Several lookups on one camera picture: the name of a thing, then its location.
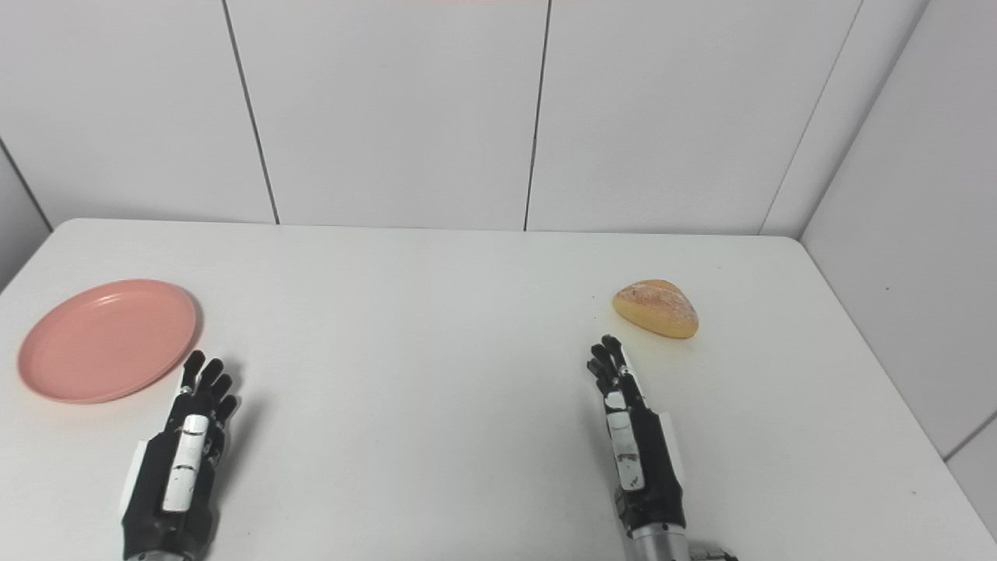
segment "table surface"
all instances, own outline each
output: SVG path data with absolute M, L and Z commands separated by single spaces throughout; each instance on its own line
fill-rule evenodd
M 125 475 L 178 372 L 67 405 L 15 360 L 51 307 L 129 278 L 186 288 L 197 346 L 238 379 L 211 561 L 623 559 L 584 368 L 605 332 L 672 414 L 694 540 L 742 561 L 997 558 L 796 242 L 99 220 L 63 224 L 0 294 L 7 558 L 120 558 Z M 612 310 L 652 278 L 692 300 L 694 338 Z

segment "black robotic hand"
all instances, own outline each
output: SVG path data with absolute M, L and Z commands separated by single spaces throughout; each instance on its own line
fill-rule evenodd
M 146 445 L 122 518 L 127 560 L 195 561 L 211 539 L 208 502 L 238 402 L 226 395 L 232 378 L 221 360 L 203 365 L 204 353 L 192 352 L 166 426 Z
M 619 475 L 616 510 L 635 554 L 641 561 L 689 561 L 682 486 L 661 420 L 644 402 L 616 337 L 605 335 L 592 356 L 587 366 L 602 392 Z

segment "bread roll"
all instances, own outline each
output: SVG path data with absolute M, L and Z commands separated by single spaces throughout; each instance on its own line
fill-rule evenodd
M 686 339 L 699 329 L 699 317 L 677 286 L 642 280 L 616 293 L 613 308 L 626 319 L 669 337 Z

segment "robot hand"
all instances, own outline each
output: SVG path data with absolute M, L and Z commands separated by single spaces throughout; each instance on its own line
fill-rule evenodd
M 592 356 L 587 366 L 602 392 L 620 480 L 616 511 L 633 540 L 636 559 L 737 561 L 718 548 L 690 551 L 678 474 L 681 462 L 671 421 L 665 423 L 665 430 L 657 413 L 644 401 L 637 377 L 616 337 L 604 335 L 601 344 L 592 346 Z M 668 440 L 673 444 L 670 451 Z
M 122 518 L 129 561 L 195 561 L 211 539 L 208 501 L 237 400 L 226 395 L 232 378 L 221 360 L 203 365 L 204 353 L 192 352 L 166 426 L 146 444 Z

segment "white wall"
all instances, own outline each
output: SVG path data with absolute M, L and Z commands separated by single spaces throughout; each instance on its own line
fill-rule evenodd
M 54 225 L 794 236 L 925 0 L 0 3 L 0 134 Z
M 272 222 L 220 2 L 0 2 L 0 135 L 53 226 Z
M 927 3 L 861 3 L 761 234 L 803 234 Z
M 522 228 L 545 0 L 232 0 L 283 224 Z
M 943 455 L 997 410 L 995 30 L 928 5 L 804 234 Z
M 797 235 L 920 3 L 554 0 L 529 228 Z
M 48 227 L 0 150 L 0 290 L 48 235 Z

